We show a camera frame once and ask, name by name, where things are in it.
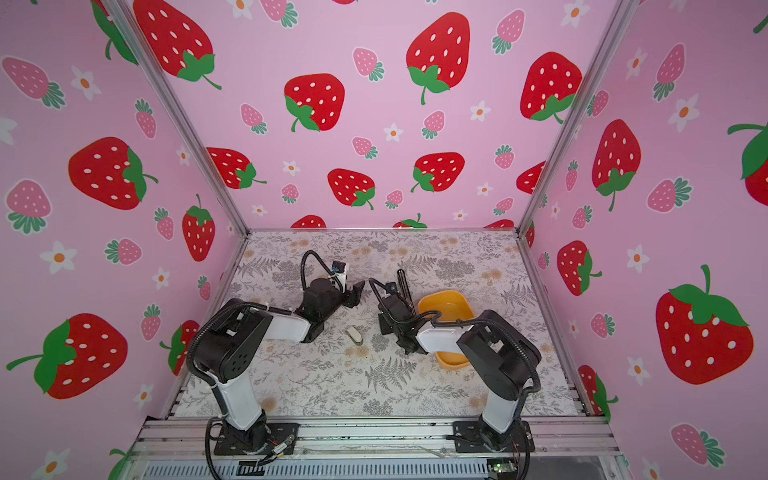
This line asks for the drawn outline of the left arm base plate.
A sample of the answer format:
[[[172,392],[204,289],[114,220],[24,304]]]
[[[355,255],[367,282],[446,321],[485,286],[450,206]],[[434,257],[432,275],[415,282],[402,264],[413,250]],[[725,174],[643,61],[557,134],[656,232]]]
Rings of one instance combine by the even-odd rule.
[[[215,441],[214,454],[224,455],[266,455],[277,445],[285,443],[283,452],[291,455],[294,450],[293,442],[287,443],[292,437],[297,438],[299,423],[267,423],[255,424],[248,431],[236,430],[224,423],[217,433],[209,436]]]

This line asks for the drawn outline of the long black stapler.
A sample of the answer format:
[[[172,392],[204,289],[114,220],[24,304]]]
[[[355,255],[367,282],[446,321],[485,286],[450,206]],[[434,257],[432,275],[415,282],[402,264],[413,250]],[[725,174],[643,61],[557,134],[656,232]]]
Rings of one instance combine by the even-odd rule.
[[[404,269],[400,268],[397,270],[397,283],[400,289],[400,296],[402,297],[403,302],[405,303],[406,307],[411,313],[415,312],[415,308],[413,305],[412,295],[409,288],[407,275]]]

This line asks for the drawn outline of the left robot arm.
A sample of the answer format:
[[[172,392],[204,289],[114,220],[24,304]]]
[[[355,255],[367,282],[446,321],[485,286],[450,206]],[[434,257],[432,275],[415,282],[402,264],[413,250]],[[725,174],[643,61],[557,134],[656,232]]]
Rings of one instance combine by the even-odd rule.
[[[257,401],[248,370],[265,340],[311,343],[340,308],[354,308],[365,283],[346,283],[347,265],[321,263],[324,278],[308,281],[300,265],[302,302],[295,310],[238,298],[229,300],[201,327],[189,344],[186,367],[210,388],[220,409],[219,440],[246,453],[261,453],[272,444],[267,414]]]

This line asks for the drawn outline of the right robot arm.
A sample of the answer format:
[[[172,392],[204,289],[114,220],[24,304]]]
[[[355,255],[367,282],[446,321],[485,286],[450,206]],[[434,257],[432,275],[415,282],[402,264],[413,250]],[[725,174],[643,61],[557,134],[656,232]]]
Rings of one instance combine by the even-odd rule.
[[[382,283],[371,278],[368,284],[378,302],[384,335],[395,335],[407,354],[465,356],[489,389],[475,443],[503,451],[513,445],[516,434],[526,435],[522,410],[528,397],[541,390],[541,354],[531,341],[494,310],[444,321],[437,309],[416,310],[405,280]]]

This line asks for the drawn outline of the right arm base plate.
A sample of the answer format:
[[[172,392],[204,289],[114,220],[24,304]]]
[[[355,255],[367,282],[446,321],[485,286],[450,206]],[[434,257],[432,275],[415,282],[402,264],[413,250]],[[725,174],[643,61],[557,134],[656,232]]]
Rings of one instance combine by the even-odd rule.
[[[535,443],[525,421],[513,422],[503,433],[482,420],[456,421],[446,436],[459,453],[533,453]]]

